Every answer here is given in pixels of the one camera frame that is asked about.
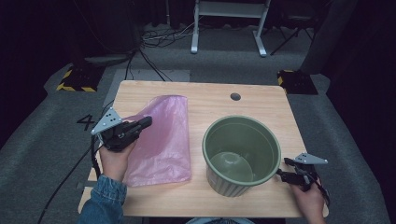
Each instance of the denim sleeve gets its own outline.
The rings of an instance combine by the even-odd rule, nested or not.
[[[78,224],[121,223],[126,190],[126,186],[121,182],[100,175],[91,191],[91,198],[82,207]]]

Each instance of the green plastic pot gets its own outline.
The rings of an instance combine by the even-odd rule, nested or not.
[[[259,121],[229,116],[215,121],[203,140],[206,177],[212,189],[237,197],[276,174],[280,147],[274,134]]]

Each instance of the hand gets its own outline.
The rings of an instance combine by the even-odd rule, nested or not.
[[[99,149],[102,161],[103,174],[116,181],[122,182],[128,168],[128,157],[134,149],[136,141],[123,149],[121,152],[113,152],[105,147]]]
[[[290,185],[297,205],[309,224],[326,223],[323,217],[324,199],[316,184],[309,191],[303,192],[299,186]]]

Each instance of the table top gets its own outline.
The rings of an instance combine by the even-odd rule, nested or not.
[[[241,96],[239,101],[232,93]],[[202,140],[217,119],[243,115],[259,120],[276,136],[282,154],[279,168],[292,171],[283,158],[305,152],[288,99],[278,86],[212,84],[190,82],[122,81],[114,109],[122,118],[137,114],[160,95],[188,98],[191,180],[181,183],[128,188],[123,206],[125,216],[136,217],[301,217],[290,187],[275,175],[242,196],[228,198],[217,194],[206,180]],[[96,181],[92,169],[88,178]],[[78,211],[90,199],[86,187]],[[323,215],[329,214],[325,206]]]

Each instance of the table hole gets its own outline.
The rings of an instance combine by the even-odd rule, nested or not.
[[[239,101],[241,99],[241,95],[239,93],[233,92],[231,93],[231,99],[234,101]]]

